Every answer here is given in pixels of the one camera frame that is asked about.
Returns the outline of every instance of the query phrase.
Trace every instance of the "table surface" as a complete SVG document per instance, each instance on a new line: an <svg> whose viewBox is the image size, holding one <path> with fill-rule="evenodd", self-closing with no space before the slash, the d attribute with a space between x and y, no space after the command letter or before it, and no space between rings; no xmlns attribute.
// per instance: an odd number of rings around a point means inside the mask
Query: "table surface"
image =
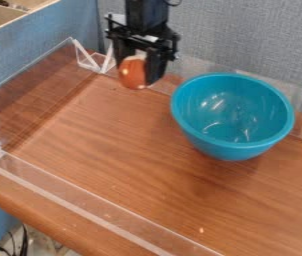
<svg viewBox="0 0 302 256"><path fill-rule="evenodd" d="M213 160L168 104L77 68L62 49L0 88L0 142L223 255L302 256L302 140L287 136L248 161ZM0 207L82 255L152 255L2 176Z"/></svg>

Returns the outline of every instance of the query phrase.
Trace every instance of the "plastic bowl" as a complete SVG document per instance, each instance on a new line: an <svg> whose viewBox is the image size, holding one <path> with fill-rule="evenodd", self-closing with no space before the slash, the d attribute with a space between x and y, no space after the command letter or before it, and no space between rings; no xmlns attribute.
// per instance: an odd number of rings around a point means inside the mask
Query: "plastic bowl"
<svg viewBox="0 0 302 256"><path fill-rule="evenodd" d="M229 161L260 155L293 126L284 95L239 74L207 74L184 82L172 95L171 112L193 146Z"/></svg>

